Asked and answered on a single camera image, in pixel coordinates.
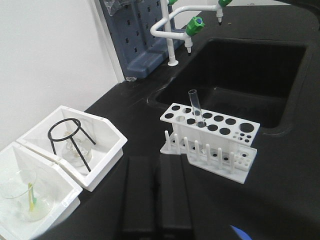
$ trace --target blue object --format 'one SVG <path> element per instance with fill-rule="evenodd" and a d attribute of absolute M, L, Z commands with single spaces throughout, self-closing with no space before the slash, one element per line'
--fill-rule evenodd
<path fill-rule="evenodd" d="M 160 1 L 132 0 L 112 16 L 103 0 L 100 4 L 124 76 L 146 78 L 169 56 L 166 39 L 150 33 L 150 28 L 162 19 Z M 173 32 L 184 32 L 175 29 L 174 21 L 171 26 Z M 173 40 L 174 49 L 183 43 Z"/>
<path fill-rule="evenodd" d="M 237 228 L 235 226 L 232 226 L 230 225 L 231 228 L 235 231 L 235 233 L 238 235 L 238 237 L 241 239 L 241 240 L 252 240 L 251 237 L 249 237 L 248 234 L 246 234 L 244 231 L 242 231 L 240 228 Z"/>

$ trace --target white faucet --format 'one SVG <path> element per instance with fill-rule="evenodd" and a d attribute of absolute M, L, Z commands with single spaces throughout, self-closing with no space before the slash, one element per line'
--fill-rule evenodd
<path fill-rule="evenodd" d="M 191 36 L 188 35 L 186 32 L 171 32 L 171 24 L 170 20 L 173 19 L 175 16 L 182 12 L 186 11 L 213 11 L 216 12 L 216 17 L 218 18 L 219 25 L 222 23 L 223 7 L 228 5 L 231 0 L 219 0 L 219 4 L 215 5 L 188 5 L 182 6 L 174 10 L 169 14 L 168 5 L 170 4 L 169 0 L 160 0 L 161 3 L 161 11 L 162 11 L 162 19 L 156 22 L 150 29 L 150 32 L 153 36 L 159 38 L 166 38 L 166 43 L 168 46 L 168 53 L 169 53 L 169 66 L 176 66 L 179 62 L 176 60 L 175 56 L 175 49 L 173 39 L 183 40 L 184 46 L 187 49 L 188 54 L 191 54 L 191 47 L 193 45 Z M 164 25 L 164 31 L 158 31 Z"/>

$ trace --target white wall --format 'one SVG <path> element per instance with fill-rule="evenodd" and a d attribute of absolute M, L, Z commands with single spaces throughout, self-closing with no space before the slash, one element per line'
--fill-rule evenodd
<path fill-rule="evenodd" d="M 95 3 L 0 0 L 0 150 L 58 106 L 84 111 L 123 80 Z"/>
<path fill-rule="evenodd" d="M 178 0 L 174 5 L 173 9 L 177 9 L 179 7 L 185 6 L 185 5 L 207 5 L 207 3 L 210 4 L 216 4 L 217 0 Z M 285 5 L 285 3 L 280 1 L 274 1 L 274 0 L 233 0 L 229 6 L 247 6 L 247 5 Z M 182 28 L 185 26 L 189 20 L 199 14 L 199 11 L 189 11 L 189 12 L 183 12 L 176 16 L 174 18 L 175 20 L 175 26 L 177 29 Z"/>

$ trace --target sink basin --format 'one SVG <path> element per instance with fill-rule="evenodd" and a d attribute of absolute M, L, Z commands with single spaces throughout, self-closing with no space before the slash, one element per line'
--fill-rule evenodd
<path fill-rule="evenodd" d="M 260 123 L 266 132 L 283 131 L 303 83 L 306 49 L 278 41 L 210 39 L 154 99 L 190 105 L 188 91 L 196 89 L 203 109 Z"/>

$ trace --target glass test tube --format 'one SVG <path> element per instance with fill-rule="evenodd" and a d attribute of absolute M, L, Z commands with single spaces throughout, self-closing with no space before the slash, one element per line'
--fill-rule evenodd
<path fill-rule="evenodd" d="M 188 94 L 189 94 L 196 125 L 199 128 L 204 128 L 206 126 L 206 123 L 202 116 L 197 90 L 191 89 L 190 91 L 188 91 Z"/>

